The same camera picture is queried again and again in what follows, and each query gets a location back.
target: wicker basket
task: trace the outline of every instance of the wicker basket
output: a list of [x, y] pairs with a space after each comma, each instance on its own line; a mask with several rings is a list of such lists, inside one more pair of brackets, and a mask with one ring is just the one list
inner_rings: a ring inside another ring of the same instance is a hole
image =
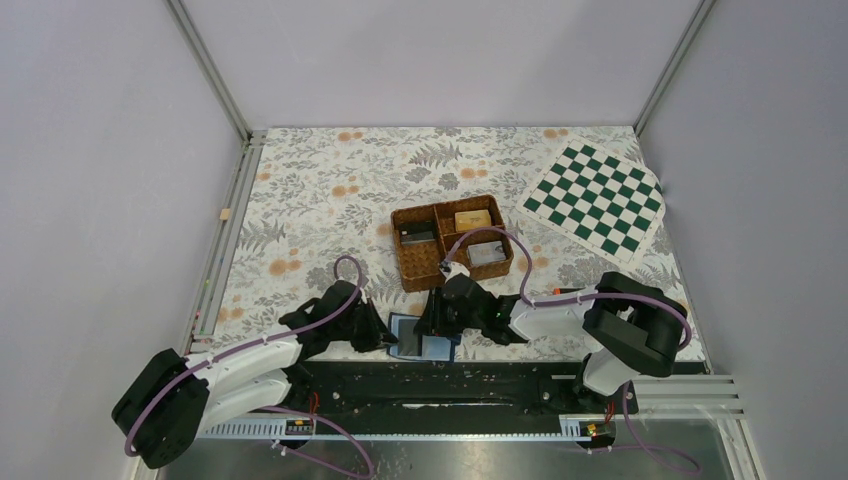
[[[435, 203], [422, 207], [404, 208], [392, 212], [392, 229], [395, 237], [395, 251], [398, 257], [400, 278], [403, 289], [407, 292], [419, 292], [440, 287], [445, 283], [445, 277], [439, 271], [439, 263], [445, 254], [459, 240], [463, 233], [457, 233], [454, 214], [472, 210], [488, 210], [492, 217], [492, 225], [504, 228], [503, 217], [498, 209], [495, 197], [483, 195], [465, 198], [453, 202]], [[436, 225], [436, 241], [419, 243], [417, 245], [401, 245], [398, 226], [410, 222], [431, 221]], [[472, 267], [468, 259], [468, 245], [500, 240], [503, 242], [506, 260]], [[486, 278], [502, 277], [509, 273], [512, 265], [512, 245], [505, 235], [497, 232], [479, 232], [471, 235], [457, 250], [454, 261], [460, 262], [471, 271], [471, 278], [484, 280]]]

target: gray wall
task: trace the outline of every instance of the gray wall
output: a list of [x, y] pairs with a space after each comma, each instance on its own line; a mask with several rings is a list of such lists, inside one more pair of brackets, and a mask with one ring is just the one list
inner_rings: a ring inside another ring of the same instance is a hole
[[254, 128], [633, 124], [698, 0], [187, 0]]
[[845, 478], [848, 4], [718, 2], [643, 137], [770, 479]]
[[238, 141], [161, 1], [3, 2], [0, 45], [0, 477], [114, 480]]

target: wooden block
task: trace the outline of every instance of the wooden block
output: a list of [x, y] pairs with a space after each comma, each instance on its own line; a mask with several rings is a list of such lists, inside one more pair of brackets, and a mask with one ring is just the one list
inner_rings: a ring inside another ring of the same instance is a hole
[[456, 231], [467, 232], [478, 227], [491, 227], [492, 216], [488, 210], [474, 210], [471, 212], [456, 212]]

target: chessboard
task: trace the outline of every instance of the chessboard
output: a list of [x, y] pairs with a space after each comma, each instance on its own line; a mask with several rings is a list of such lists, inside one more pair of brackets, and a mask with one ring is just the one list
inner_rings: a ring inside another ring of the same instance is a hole
[[583, 138], [558, 152], [517, 210], [623, 269], [638, 267], [665, 214], [656, 175]]

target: floral tablecloth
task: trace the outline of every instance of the floral tablecloth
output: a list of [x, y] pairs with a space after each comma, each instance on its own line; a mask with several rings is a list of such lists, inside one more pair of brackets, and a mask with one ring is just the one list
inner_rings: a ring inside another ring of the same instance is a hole
[[[401, 288], [391, 212], [404, 207], [493, 194], [507, 229], [531, 250], [529, 289], [583, 287], [618, 268], [516, 212], [515, 202], [558, 153], [580, 135], [642, 162], [630, 127], [589, 128], [278, 128], [268, 132], [238, 247], [218, 314], [213, 346], [254, 336], [333, 282], [333, 261], [351, 254], [368, 277], [366, 292], [384, 320], [389, 312], [420, 314], [426, 292]], [[517, 254], [510, 274], [481, 284], [516, 293], [527, 262]], [[353, 267], [342, 268], [353, 281]], [[688, 305], [671, 243], [657, 232], [641, 266], [628, 272]], [[542, 337], [500, 346], [466, 330], [457, 360], [579, 361], [600, 348], [588, 335]], [[337, 342], [325, 359], [386, 359]], [[678, 355], [704, 360], [700, 335]]]

